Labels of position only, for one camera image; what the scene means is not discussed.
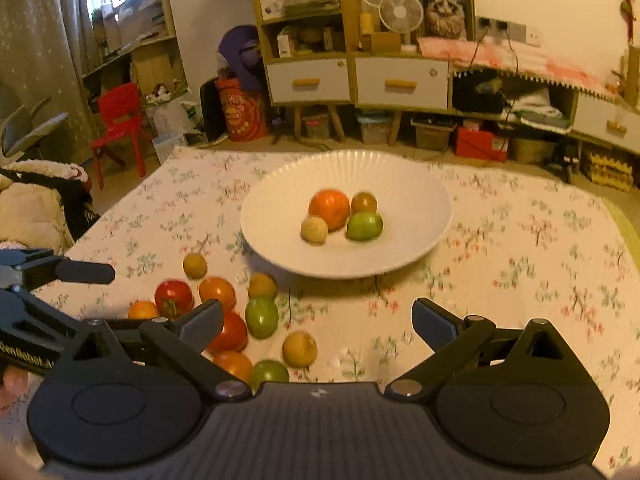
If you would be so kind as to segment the red tomato with stem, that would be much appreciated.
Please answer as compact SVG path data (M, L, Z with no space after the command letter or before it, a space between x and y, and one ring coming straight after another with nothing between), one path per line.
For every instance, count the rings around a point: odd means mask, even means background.
M180 280L167 280L160 283L155 289L154 301L158 313L171 320L180 318L194 307L190 286Z

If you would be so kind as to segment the small orange fruit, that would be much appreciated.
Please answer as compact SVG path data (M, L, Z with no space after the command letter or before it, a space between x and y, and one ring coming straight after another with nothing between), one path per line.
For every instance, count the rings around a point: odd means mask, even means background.
M127 316L130 320L152 320L157 318L158 313L157 305L152 301L136 301L130 304Z

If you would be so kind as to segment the orange tomato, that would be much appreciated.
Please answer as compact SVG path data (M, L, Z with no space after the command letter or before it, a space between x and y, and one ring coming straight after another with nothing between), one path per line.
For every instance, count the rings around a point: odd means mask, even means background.
M198 285L198 294L202 301L218 300L226 312L236 305L236 292L230 282L220 276L209 276Z

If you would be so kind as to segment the tan longan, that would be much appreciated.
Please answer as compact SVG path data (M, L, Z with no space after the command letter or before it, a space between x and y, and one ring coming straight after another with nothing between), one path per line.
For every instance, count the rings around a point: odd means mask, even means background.
M318 216L308 216L300 225L300 237L309 244L322 245L329 236L329 227Z
M270 274L255 273L250 277L247 293L250 299L258 297L274 299L278 294L277 281Z
M200 280L207 274L206 259L199 252L190 252L183 258L183 272L190 280Z
M284 362L293 368L310 367L318 356L317 341L304 330L288 334L282 344Z

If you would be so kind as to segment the green tomato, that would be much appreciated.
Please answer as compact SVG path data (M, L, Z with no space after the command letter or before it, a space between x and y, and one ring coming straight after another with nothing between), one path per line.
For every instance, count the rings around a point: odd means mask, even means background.
M250 371L250 388L257 392L264 382L289 382L288 368L280 361L262 360Z
M274 300L268 296L252 298L245 308L245 323L254 338L271 337L279 323L279 311Z
M346 237L355 242L374 240L382 233L383 226L383 219L376 212L359 211L349 218Z

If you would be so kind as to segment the brown round fruit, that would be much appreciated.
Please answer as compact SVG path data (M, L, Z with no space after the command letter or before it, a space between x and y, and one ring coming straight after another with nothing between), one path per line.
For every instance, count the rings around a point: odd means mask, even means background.
M378 212L378 201L370 192L359 192L352 196L350 209L352 210L352 214L358 214L358 212L372 212L372 214L376 214Z

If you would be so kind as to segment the cream fleece bundle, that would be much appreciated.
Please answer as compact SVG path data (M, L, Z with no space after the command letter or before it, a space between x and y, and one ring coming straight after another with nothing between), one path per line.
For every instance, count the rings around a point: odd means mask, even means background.
M27 159L1 168L1 247L62 255L100 218L76 164Z

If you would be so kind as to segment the white fluted plate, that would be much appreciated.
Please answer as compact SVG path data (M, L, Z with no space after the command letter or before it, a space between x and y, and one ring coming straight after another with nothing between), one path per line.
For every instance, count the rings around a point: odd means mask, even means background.
M374 151L305 156L273 170L244 200L250 247L283 270L347 280L426 255L446 233L452 203L427 166Z

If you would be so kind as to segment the red plastic chair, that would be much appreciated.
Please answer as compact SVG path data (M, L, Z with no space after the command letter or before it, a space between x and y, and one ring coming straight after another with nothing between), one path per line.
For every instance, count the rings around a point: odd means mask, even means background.
M141 142L151 140L151 137L143 130L142 106L139 87L134 82L121 84L113 90L107 91L99 98L99 112L105 125L103 136L91 142L90 150L96 183L98 189L104 189L104 179L100 159L107 156L118 166L125 166L124 161L110 148L110 145L122 139L129 139L134 150L140 177L146 176L146 165L142 153Z

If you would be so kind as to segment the clear plastic storage bin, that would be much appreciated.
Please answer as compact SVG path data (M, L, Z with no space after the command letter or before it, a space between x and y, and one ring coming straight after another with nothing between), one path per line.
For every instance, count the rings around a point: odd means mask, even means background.
M386 144L393 118L387 115L358 115L357 122L363 144Z

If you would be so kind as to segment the grey curtain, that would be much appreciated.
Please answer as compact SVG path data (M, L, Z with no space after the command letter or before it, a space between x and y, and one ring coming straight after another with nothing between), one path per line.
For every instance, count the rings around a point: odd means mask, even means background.
M43 142L57 162L83 164L98 136L82 76L98 64L87 0L1 0L1 83L28 106L68 115Z

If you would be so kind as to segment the orange printed barrel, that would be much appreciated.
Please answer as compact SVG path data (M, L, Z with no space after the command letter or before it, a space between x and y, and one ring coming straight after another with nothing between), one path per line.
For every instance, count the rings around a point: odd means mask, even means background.
M238 78L215 80L232 142L250 142L269 132L267 107L261 91L244 90Z

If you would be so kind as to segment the wooden bookshelf by window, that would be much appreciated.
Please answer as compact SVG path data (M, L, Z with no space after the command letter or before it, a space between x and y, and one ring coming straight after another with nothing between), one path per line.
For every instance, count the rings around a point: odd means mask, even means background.
M170 0L88 0L99 61L82 76L89 103L134 82L149 102L186 88Z

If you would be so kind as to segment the purple plush toy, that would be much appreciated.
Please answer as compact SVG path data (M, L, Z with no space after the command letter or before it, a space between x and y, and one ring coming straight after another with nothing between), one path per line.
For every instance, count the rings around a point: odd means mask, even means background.
M259 51L257 27L239 25L222 36L217 49L218 76L235 77L243 90L262 88L262 55Z

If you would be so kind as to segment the pink cloth on sideboard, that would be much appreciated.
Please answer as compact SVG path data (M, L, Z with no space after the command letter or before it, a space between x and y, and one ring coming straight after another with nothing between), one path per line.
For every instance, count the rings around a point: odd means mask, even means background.
M612 101L614 93L603 80L586 72L566 56L507 41L496 44L491 39L481 42L452 40L436 37L418 39L424 58L446 61L456 70L498 70L549 84L558 84L572 90Z

